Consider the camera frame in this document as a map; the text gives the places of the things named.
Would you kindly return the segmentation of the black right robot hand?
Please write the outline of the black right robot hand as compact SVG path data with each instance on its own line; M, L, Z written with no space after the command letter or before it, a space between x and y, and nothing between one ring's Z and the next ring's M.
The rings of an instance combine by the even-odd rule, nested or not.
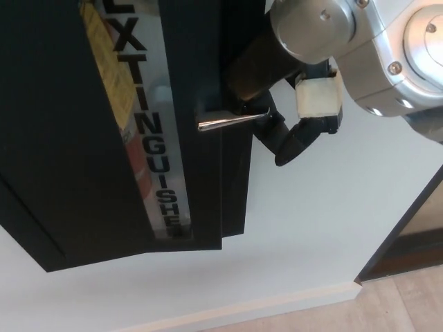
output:
M278 112L269 89L286 80L294 91L296 84L315 79L335 78L327 60L318 64L305 64L292 57L275 36L269 18L259 27L257 34L223 72L227 89L241 105L240 114L267 114L253 123L255 137L275 155L278 167L284 166L304 152L321 134L336 134L343 112L333 115L309 115L301 118L292 128Z

